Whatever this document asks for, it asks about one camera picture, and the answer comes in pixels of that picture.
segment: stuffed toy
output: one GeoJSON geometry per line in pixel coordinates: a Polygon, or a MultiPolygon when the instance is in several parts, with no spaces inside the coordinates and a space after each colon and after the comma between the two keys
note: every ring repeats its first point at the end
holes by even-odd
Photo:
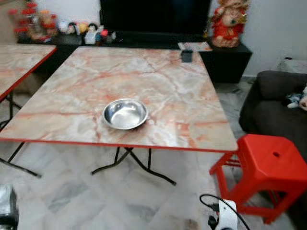
{"type": "Polygon", "coordinates": [[[307,84],[306,87],[296,87],[293,93],[286,95],[282,100],[282,105],[287,106],[288,108],[300,107],[307,111],[307,84]]]}

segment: marble floor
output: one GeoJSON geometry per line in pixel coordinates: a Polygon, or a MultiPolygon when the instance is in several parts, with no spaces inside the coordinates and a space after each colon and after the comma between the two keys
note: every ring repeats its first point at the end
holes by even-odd
{"type": "MultiPolygon", "coordinates": [[[[216,84],[221,104],[236,138],[244,135],[239,126],[239,111],[252,79],[239,84],[216,84]]],[[[17,95],[24,104],[28,97],[17,95]]],[[[0,105],[0,118],[8,105],[0,105]]],[[[18,143],[0,142],[0,156],[8,158],[18,143]]],[[[131,158],[120,166],[90,175],[93,169],[110,164],[115,148],[25,144],[14,163],[42,173],[36,179],[0,164],[0,183],[12,184],[18,195],[20,230],[209,230],[208,216],[215,213],[199,202],[199,195],[219,195],[210,167],[219,153],[154,150],[152,169],[177,181],[172,186],[142,170],[131,158]]],[[[147,151],[136,149],[146,162],[147,151]]],[[[239,175],[225,168],[229,187],[239,175]]],[[[259,195],[253,204],[266,201],[259,195]]],[[[244,216],[252,230],[293,230],[286,214],[271,225],[262,219],[244,216]]]]}

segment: plastic stool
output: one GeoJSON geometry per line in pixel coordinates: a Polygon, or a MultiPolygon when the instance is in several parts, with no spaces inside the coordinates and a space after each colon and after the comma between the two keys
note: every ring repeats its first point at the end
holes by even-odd
{"type": "Polygon", "coordinates": [[[226,153],[210,169],[210,175],[217,175],[221,197],[235,201],[238,212],[262,216],[264,223],[270,224],[307,189],[307,165],[286,138],[248,134],[237,143],[239,149],[226,153]],[[239,160],[231,159],[233,155],[239,160]],[[243,171],[241,181],[231,191],[223,165],[241,167],[243,171]],[[245,206],[254,194],[264,190],[270,191],[274,208],[245,206]],[[281,198],[277,192],[286,195],[281,198]]]}

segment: metal bowl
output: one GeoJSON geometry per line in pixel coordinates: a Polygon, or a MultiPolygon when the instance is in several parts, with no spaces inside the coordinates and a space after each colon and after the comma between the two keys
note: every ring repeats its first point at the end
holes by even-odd
{"type": "Polygon", "coordinates": [[[110,127],[128,130],[143,124],[148,117],[148,110],[140,101],[119,99],[108,104],[102,114],[110,127]]]}

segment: marble-pattern tabletop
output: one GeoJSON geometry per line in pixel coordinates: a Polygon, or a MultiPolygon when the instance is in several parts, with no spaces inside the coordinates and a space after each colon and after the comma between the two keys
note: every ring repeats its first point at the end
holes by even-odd
{"type": "Polygon", "coordinates": [[[55,50],[46,45],[0,45],[0,100],[55,50]]]}
{"type": "Polygon", "coordinates": [[[232,151],[237,144],[199,53],[79,47],[0,133],[13,141],[232,151]],[[134,98],[149,119],[134,130],[102,120],[113,100],[134,98]]]}

